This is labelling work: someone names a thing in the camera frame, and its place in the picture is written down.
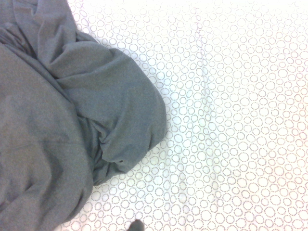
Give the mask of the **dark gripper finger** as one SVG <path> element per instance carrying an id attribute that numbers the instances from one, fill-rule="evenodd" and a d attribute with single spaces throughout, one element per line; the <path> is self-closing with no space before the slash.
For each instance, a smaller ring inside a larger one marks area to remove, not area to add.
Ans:
<path id="1" fill-rule="evenodd" d="M 137 219 L 131 223 L 128 231 L 144 231 L 144 223 Z"/>

